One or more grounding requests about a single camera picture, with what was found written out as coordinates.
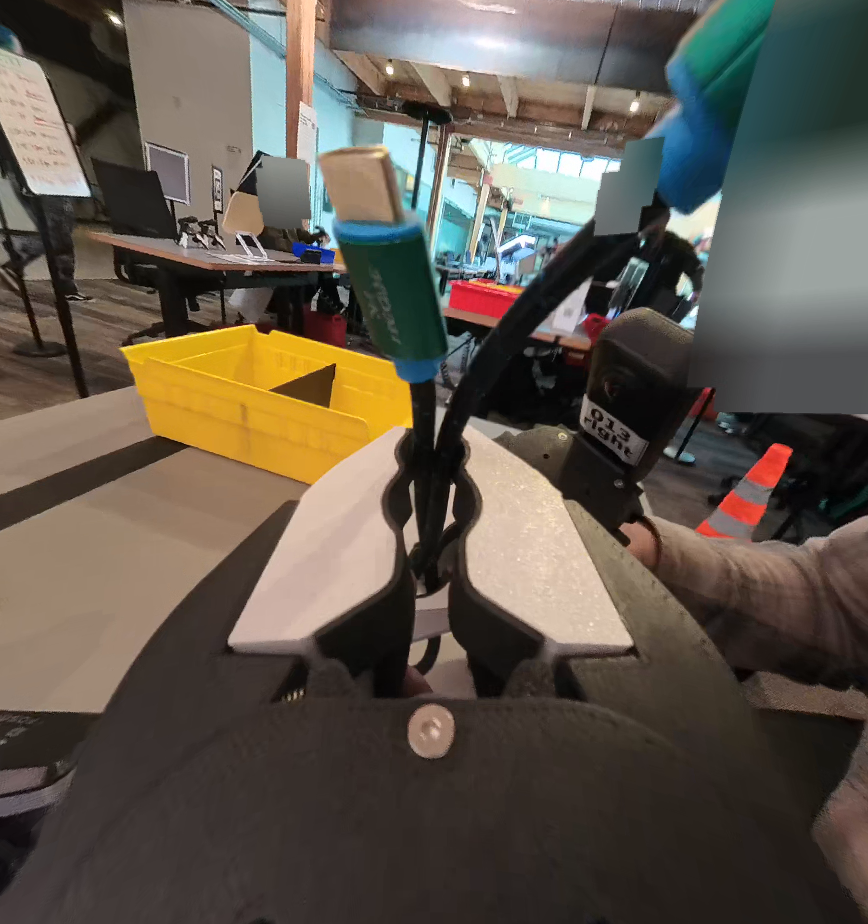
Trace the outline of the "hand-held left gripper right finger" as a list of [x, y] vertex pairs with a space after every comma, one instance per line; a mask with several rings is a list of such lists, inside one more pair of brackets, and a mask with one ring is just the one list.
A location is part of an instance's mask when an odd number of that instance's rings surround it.
[[633, 657], [633, 636], [560, 491], [475, 429], [463, 449], [449, 628], [471, 696], [499, 696], [524, 662], [553, 674], [577, 660]]

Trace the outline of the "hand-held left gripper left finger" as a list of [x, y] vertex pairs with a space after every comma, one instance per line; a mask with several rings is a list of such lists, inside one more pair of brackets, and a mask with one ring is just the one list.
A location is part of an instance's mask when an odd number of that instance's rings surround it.
[[299, 499], [227, 644], [236, 654], [336, 661], [378, 698], [403, 690], [416, 622], [404, 529], [411, 430], [397, 426]]

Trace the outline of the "person's right hand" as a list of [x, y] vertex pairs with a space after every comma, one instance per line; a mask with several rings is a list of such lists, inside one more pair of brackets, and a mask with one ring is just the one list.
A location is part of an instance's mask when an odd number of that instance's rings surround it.
[[627, 551], [645, 568], [655, 572], [661, 556], [661, 539], [656, 525], [646, 517], [626, 522], [620, 527]]

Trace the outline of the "white printed sign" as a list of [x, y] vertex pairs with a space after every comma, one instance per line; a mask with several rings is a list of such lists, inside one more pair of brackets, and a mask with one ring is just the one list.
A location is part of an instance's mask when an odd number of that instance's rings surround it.
[[575, 333], [586, 313], [587, 296], [591, 289], [592, 278], [582, 283], [577, 290], [567, 295], [555, 308], [550, 318], [550, 329], [556, 335], [570, 335]]

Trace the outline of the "long red plastic bin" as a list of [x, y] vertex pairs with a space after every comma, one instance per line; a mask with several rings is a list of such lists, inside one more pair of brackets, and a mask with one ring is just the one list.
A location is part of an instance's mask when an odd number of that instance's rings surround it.
[[451, 310], [499, 319], [522, 293], [523, 288], [517, 285], [483, 279], [457, 280], [451, 284], [448, 304]]

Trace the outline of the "wooden-edged desk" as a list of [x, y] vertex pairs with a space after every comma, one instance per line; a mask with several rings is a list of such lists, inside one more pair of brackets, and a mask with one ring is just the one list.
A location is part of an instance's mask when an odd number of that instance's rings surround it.
[[[451, 307], [445, 307], [443, 315], [448, 352], [437, 383], [451, 396], [498, 319]], [[559, 422], [572, 415], [587, 385], [591, 345], [580, 328], [557, 331], [544, 321], [505, 363], [476, 411], [525, 422]]]

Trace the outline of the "yellow plastic bin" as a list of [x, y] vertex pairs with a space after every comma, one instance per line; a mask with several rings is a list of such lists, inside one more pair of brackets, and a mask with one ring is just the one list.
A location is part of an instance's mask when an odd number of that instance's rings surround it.
[[412, 422], [388, 360], [255, 326], [122, 349], [151, 432], [313, 484]]

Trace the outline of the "orange traffic cone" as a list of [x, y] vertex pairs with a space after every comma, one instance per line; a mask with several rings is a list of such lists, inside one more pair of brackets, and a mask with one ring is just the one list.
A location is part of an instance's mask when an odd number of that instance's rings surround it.
[[713, 539], [750, 541], [792, 453], [789, 445], [770, 445], [695, 532]]

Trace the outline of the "red storage bin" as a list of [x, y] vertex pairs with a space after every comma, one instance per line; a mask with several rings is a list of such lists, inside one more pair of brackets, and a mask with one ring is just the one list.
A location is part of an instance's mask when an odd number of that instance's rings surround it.
[[303, 336], [310, 340], [341, 349], [347, 347], [347, 320], [340, 312], [303, 307], [302, 325]]

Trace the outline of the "long grey desk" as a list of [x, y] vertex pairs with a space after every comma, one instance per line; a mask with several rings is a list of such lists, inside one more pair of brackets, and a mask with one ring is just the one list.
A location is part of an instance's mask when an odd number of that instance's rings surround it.
[[212, 326], [192, 321], [189, 303], [193, 297], [223, 291], [248, 289], [301, 289], [319, 283], [323, 277], [347, 274], [340, 262], [329, 264], [297, 260], [291, 253], [270, 250], [267, 260], [231, 260], [223, 250], [184, 248], [178, 243], [155, 237], [136, 237], [112, 232], [90, 231], [88, 237], [125, 253], [155, 269], [154, 287], [158, 293], [162, 319], [150, 328], [130, 335], [128, 347], [155, 337], [181, 337], [212, 330]]

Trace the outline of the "tan black open case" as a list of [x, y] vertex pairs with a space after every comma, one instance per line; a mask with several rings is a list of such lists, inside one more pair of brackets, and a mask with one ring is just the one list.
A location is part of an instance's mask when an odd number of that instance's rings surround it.
[[233, 191], [222, 216], [222, 228], [231, 234], [259, 236], [264, 220], [256, 194]]

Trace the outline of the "black office chair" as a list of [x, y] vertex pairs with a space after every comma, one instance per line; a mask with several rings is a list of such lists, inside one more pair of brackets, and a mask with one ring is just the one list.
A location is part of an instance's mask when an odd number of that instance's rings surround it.
[[[114, 234], [177, 241], [177, 223], [156, 173], [97, 158], [91, 162]], [[114, 269], [121, 282], [158, 292], [159, 265], [151, 255], [114, 247]]]

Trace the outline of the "grey framed picture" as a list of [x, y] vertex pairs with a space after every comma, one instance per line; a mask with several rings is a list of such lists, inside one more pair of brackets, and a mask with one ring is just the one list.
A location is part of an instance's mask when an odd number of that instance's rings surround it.
[[150, 141], [144, 142], [147, 169], [157, 175], [167, 202], [190, 206], [189, 155]]

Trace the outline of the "whiteboard on black stand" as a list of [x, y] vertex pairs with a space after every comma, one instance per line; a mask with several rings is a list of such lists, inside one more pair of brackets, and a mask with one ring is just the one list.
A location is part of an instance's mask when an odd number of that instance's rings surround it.
[[69, 302], [50, 240], [45, 203], [89, 199], [91, 189], [47, 75], [37, 61], [0, 47], [0, 166], [33, 209], [56, 314], [80, 398], [89, 396]]

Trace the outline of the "small black switch box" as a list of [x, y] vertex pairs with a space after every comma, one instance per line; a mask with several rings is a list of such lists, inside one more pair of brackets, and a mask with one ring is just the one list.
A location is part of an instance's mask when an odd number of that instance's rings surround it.
[[0, 710], [0, 799], [67, 778], [99, 714]]

